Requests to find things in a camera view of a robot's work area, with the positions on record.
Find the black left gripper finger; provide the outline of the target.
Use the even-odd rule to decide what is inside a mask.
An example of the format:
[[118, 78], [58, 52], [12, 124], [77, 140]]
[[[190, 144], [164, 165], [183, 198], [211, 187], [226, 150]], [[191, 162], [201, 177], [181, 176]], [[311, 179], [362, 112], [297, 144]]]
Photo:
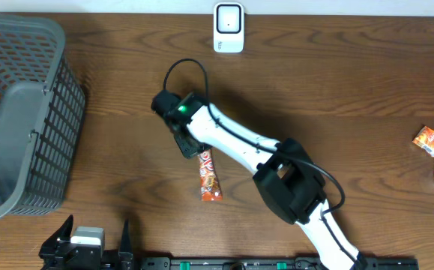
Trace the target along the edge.
[[66, 221], [42, 244], [41, 250], [56, 250], [61, 240], [68, 241], [73, 229], [73, 215], [70, 214]]
[[120, 241], [120, 247], [118, 249], [118, 253], [120, 255], [132, 255], [133, 254], [133, 248], [131, 245], [130, 240], [130, 233], [129, 233], [129, 220], [126, 219], [124, 222], [124, 227], [121, 234], [121, 241]]

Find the orange chocolate bar wrapper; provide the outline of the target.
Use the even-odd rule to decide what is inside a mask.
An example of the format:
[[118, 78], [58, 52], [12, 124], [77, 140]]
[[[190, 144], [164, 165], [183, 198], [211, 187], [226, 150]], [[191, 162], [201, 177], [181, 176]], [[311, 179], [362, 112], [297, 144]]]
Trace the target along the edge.
[[200, 193], [202, 201], [221, 201], [223, 199], [220, 182], [214, 170], [211, 150], [199, 156]]

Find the orange snack box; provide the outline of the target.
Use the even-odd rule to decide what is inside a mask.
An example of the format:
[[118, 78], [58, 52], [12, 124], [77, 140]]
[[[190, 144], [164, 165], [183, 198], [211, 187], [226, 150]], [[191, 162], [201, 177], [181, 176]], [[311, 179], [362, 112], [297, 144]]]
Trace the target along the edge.
[[434, 130], [424, 126], [412, 142], [434, 158]]

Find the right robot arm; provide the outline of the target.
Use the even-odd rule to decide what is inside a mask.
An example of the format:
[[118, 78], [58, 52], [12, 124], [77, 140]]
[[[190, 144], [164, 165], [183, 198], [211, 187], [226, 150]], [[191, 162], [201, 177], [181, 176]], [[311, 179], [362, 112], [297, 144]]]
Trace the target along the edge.
[[266, 206], [304, 231], [325, 268], [367, 267], [332, 215], [342, 206], [341, 202], [331, 206], [324, 191], [326, 180], [333, 176], [316, 166], [299, 142], [254, 133], [196, 94], [181, 99], [162, 90], [151, 109], [169, 127], [185, 158], [216, 148], [249, 170]]

